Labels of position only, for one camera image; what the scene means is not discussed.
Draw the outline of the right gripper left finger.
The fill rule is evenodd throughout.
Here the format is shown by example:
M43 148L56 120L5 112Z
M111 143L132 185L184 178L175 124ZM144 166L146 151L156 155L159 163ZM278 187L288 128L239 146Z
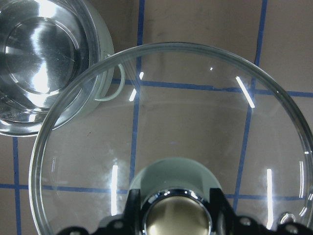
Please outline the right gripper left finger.
M128 192L123 212L113 222L115 235L141 234L141 190L131 189Z

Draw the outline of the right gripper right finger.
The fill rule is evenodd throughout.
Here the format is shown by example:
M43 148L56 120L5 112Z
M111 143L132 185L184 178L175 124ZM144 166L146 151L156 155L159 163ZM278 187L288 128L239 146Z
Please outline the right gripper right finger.
M212 231L217 235L239 235L239 218L220 188L210 189Z

